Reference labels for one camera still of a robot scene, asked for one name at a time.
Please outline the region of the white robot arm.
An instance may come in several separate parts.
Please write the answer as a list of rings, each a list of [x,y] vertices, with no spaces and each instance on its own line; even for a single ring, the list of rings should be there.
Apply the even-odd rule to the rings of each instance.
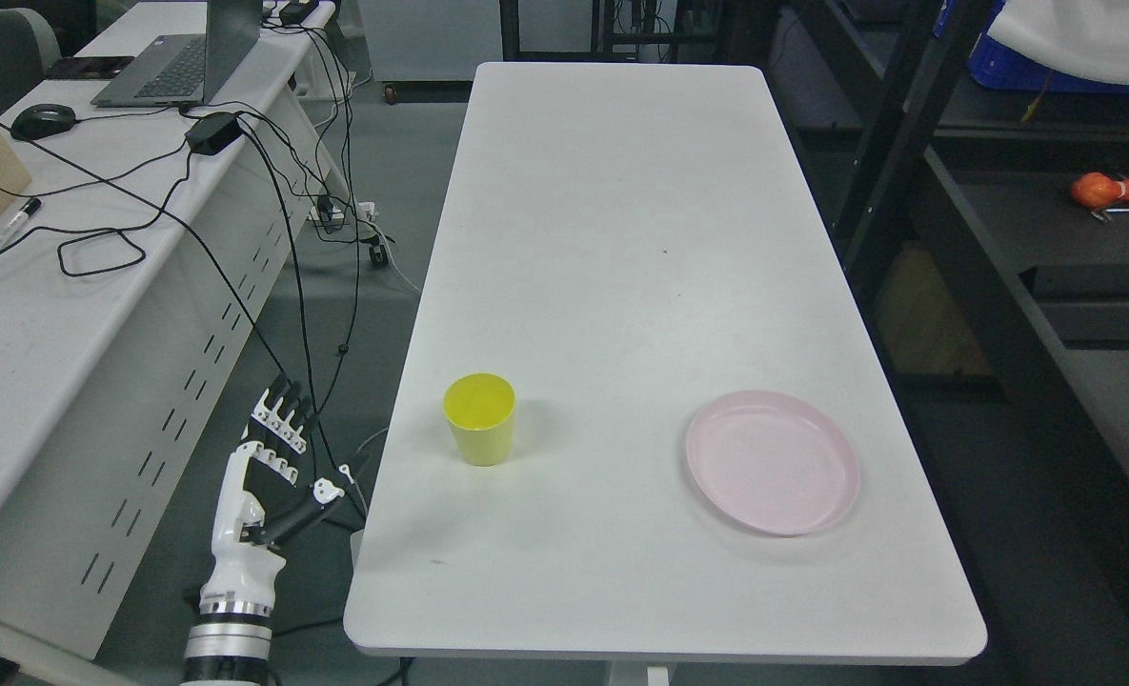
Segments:
[[[201,614],[190,628],[181,685],[265,685],[271,618],[260,614]]]

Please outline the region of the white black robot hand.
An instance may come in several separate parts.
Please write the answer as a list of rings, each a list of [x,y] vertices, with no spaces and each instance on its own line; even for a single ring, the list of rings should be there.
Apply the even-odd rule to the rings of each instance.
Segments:
[[[317,413],[301,385],[287,373],[255,401],[240,442],[226,460],[215,509],[212,574],[201,590],[202,615],[272,615],[275,578],[285,569],[278,548],[312,524],[320,522],[345,499],[345,490],[329,476],[308,482],[299,477],[298,459],[309,454],[309,433]],[[297,498],[282,514],[270,516],[248,483],[250,469],[272,476]]]

